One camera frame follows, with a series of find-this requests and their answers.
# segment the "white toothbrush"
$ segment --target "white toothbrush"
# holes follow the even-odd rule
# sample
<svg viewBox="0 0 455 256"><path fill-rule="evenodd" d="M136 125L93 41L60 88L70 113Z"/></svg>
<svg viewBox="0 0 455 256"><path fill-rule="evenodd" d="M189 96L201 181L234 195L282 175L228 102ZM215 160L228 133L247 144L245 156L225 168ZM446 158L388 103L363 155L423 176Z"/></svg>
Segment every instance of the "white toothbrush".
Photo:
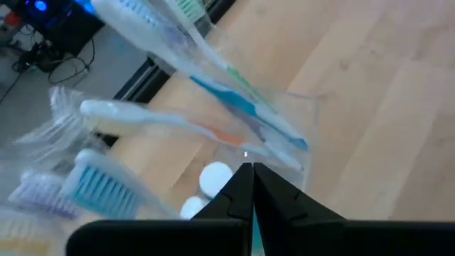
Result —
<svg viewBox="0 0 455 256"><path fill-rule="evenodd" d="M85 100L80 105L80 112L88 119L92 129L105 134L122 136L137 132L153 123L173 124L224 144L263 156L271 156L266 149L250 144L245 138L229 134L214 126L188 120L176 114L151 112L129 102Z"/></svg>
<svg viewBox="0 0 455 256"><path fill-rule="evenodd" d="M205 56L207 56L215 65L227 73L234 79L240 82L242 89L257 103L261 103L271 110L273 107L267 102L263 96L244 78L238 70L236 70L229 62L227 62L220 54L218 54L212 47L210 47L194 23L202 16L205 15L204 8L200 5L198 0L164 0L172 12L176 15L178 21L187 30L191 38L202 49Z"/></svg>
<svg viewBox="0 0 455 256"><path fill-rule="evenodd" d="M168 31L172 29L172 24L154 11L152 6L135 0L92 0L92 4L106 23L137 48L157 55L218 99L259 119L298 148L308 149L305 139L282 117L202 74L189 59L178 57L173 49L169 48L175 45L172 40L178 35L178 29L175 27L170 36Z"/></svg>

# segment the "electronic device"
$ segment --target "electronic device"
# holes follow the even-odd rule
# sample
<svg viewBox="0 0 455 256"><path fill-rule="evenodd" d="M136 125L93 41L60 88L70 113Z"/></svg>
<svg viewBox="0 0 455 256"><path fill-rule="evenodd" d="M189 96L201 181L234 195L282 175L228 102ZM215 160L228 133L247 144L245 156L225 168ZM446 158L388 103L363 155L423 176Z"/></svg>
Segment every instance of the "electronic device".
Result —
<svg viewBox="0 0 455 256"><path fill-rule="evenodd" d="M53 47L77 56L104 26L86 0L18 0L12 8Z"/></svg>
<svg viewBox="0 0 455 256"><path fill-rule="evenodd" d="M71 235L66 253L251 255L253 211L265 255L455 253L455 223L346 220L264 164L243 164L191 220L89 223Z"/></svg>

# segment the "black strip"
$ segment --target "black strip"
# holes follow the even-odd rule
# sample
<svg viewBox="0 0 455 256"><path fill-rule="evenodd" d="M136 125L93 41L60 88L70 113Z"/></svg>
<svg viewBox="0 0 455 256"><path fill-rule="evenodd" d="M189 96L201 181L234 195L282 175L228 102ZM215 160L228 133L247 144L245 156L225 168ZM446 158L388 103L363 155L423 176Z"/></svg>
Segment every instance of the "black strip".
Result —
<svg viewBox="0 0 455 256"><path fill-rule="evenodd" d="M217 23L235 0L214 0L208 6L207 12L212 23ZM210 24L200 22L196 26L200 33L205 36L210 30ZM132 102L149 103L158 91L169 79L169 75L162 71L151 59L147 59L144 64L133 74L128 82L114 96L115 100L129 100ZM107 146L112 146L117 138L100 135Z"/></svg>

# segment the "toothbrush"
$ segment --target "toothbrush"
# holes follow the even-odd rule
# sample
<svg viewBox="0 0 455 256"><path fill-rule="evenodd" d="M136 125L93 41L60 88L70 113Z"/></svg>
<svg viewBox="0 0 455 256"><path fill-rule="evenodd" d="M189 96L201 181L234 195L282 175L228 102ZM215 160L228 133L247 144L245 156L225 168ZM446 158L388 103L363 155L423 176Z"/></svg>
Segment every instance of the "toothbrush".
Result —
<svg viewBox="0 0 455 256"><path fill-rule="evenodd" d="M92 129L105 134L122 136L139 131L153 123L174 124L184 129L203 134L215 141L243 148L247 151L270 156L266 149L247 143L246 139L236 137L216 127L187 120L175 114L151 112L129 102L112 100L85 100L80 112L88 119Z"/></svg>
<svg viewBox="0 0 455 256"><path fill-rule="evenodd" d="M161 207L163 215L174 217L169 210L123 165L92 149L76 156L75 167L60 191L76 205L115 219L135 219L141 207Z"/></svg>
<svg viewBox="0 0 455 256"><path fill-rule="evenodd" d="M62 234L50 224L13 210L0 211L0 255L60 255Z"/></svg>
<svg viewBox="0 0 455 256"><path fill-rule="evenodd" d="M222 70L240 82L242 89L257 103L264 104L271 111L274 111L272 105L267 102L263 96L251 85L246 78L244 78L238 70L236 70L229 62L227 62L220 54L218 54L212 47L205 41L204 37L199 33L194 23L205 15L204 8L200 5L198 0L164 0L172 12L176 15L178 21L187 30L190 37L202 49L205 56L209 57L211 61Z"/></svg>
<svg viewBox="0 0 455 256"><path fill-rule="evenodd" d="M27 178L8 197L21 208L30 208L63 218L74 219L80 211L60 195L63 180L52 175Z"/></svg>
<svg viewBox="0 0 455 256"><path fill-rule="evenodd" d="M301 135L282 117L262 105L246 100L242 95L202 74L189 60L179 58L169 47L171 39L166 39L170 21L154 12L151 6L134 0L93 0L93 6L106 23L132 42L137 48L152 52L173 67L186 74L193 82L209 90L219 99L241 109L243 112L260 118L266 125L278 130L289 141L302 150L308 145Z"/></svg>

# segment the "toothbrush head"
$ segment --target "toothbrush head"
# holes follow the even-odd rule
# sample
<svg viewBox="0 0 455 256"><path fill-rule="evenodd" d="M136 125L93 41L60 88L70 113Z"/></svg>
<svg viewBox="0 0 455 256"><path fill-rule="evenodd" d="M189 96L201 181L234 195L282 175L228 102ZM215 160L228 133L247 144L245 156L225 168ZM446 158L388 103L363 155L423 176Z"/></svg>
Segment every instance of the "toothbrush head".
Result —
<svg viewBox="0 0 455 256"><path fill-rule="evenodd" d="M170 0L175 1L191 23L195 23L205 15L205 9L199 0Z"/></svg>
<svg viewBox="0 0 455 256"><path fill-rule="evenodd" d="M170 64L191 46L176 24L140 0L92 0L98 16L137 48Z"/></svg>
<svg viewBox="0 0 455 256"><path fill-rule="evenodd" d="M63 218L74 219L80 211L60 194L62 180L51 175L30 177L8 197L21 208L30 208Z"/></svg>
<svg viewBox="0 0 455 256"><path fill-rule="evenodd" d="M82 150L61 193L76 205L115 219L134 219L144 204L139 182L120 164L91 149Z"/></svg>
<svg viewBox="0 0 455 256"><path fill-rule="evenodd" d="M62 234L52 223L12 210L0 212L0 255L61 255Z"/></svg>

